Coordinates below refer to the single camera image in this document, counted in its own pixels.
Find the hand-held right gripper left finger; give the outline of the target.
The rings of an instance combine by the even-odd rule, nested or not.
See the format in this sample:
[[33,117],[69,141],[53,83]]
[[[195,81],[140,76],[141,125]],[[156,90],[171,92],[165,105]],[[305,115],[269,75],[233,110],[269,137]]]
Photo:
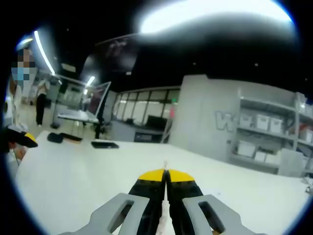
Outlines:
[[155,235],[162,217],[164,169],[139,176],[129,193],[119,193],[96,209],[89,222],[65,235]]

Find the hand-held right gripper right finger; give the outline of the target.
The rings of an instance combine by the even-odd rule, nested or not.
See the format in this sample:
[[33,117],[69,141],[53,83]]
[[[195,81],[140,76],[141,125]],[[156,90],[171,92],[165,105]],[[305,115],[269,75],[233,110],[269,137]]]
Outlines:
[[193,177],[166,172],[169,215],[177,235],[254,235],[240,215],[213,195],[204,195]]

